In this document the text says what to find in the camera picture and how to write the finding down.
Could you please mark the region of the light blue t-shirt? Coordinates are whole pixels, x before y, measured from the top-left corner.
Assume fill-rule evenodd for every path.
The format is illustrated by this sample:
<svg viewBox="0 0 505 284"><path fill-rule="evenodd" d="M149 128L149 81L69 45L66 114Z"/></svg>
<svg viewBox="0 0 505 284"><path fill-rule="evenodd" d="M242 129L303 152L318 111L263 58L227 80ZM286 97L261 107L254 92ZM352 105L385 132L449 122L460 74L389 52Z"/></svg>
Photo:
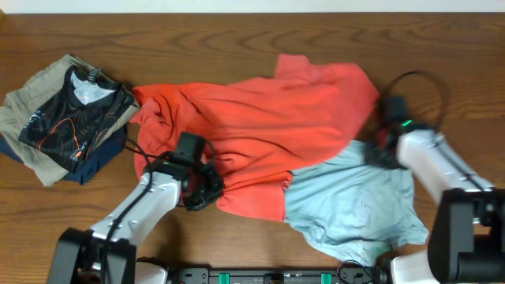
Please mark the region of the light blue t-shirt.
<svg viewBox="0 0 505 284"><path fill-rule="evenodd" d="M413 207L411 172L369 165L364 152L354 140L339 155L295 170L285 221L313 248L372 266L385 252L424 244L428 229Z"/></svg>

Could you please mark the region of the red t-shirt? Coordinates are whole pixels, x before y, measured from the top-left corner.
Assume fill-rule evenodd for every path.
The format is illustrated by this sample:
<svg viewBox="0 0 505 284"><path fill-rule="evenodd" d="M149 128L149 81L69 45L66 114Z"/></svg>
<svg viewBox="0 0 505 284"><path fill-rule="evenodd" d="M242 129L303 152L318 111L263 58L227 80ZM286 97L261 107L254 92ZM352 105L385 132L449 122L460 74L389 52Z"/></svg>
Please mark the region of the red t-shirt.
<svg viewBox="0 0 505 284"><path fill-rule="evenodd" d="M293 171L321 163L360 132L379 93L353 63L312 64L281 54L273 77L221 85L152 84L133 89L143 153L175 149L183 132L209 140L225 189L222 211L282 221Z"/></svg>

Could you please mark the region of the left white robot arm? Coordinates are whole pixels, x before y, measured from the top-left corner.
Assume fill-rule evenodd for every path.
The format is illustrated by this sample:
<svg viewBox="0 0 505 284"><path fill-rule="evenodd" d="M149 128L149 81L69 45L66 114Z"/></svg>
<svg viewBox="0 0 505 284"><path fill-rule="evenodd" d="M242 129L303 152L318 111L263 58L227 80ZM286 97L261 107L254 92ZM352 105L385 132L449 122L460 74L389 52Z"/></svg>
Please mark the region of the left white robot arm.
<svg viewBox="0 0 505 284"><path fill-rule="evenodd" d="M222 194L211 163L157 161L107 217L88 230L67 229L58 239L49 283L167 283L169 270L137 250L155 225L183 203L199 211Z"/></svg>

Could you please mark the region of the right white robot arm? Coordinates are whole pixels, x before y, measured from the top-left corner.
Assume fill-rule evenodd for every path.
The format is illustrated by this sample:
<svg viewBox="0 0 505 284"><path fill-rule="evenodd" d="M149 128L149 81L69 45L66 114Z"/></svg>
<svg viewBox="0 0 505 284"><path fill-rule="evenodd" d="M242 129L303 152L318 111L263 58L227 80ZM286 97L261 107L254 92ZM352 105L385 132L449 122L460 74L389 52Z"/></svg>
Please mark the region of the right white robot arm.
<svg viewBox="0 0 505 284"><path fill-rule="evenodd" d="M473 171L442 133L393 122L378 132L368 157L410 170L438 205L427 249L382 262L372 282L504 281L504 191Z"/></svg>

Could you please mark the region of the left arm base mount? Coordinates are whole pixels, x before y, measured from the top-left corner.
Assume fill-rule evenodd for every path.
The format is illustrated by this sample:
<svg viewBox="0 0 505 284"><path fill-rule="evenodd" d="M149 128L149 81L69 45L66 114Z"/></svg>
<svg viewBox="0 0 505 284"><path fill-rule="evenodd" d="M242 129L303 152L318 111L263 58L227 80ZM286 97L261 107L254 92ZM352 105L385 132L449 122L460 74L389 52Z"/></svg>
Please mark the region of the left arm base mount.
<svg viewBox="0 0 505 284"><path fill-rule="evenodd" d="M135 263L135 284L171 284L170 268L154 257L141 257Z"/></svg>

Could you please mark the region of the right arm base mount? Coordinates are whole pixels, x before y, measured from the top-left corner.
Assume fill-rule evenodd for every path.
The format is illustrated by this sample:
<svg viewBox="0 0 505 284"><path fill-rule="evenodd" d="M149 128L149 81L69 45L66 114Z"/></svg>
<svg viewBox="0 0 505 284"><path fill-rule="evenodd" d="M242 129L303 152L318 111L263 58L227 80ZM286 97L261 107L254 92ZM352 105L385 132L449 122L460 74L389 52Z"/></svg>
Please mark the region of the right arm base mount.
<svg viewBox="0 0 505 284"><path fill-rule="evenodd" d="M439 284L430 270L426 250L383 259L372 275L374 284Z"/></svg>

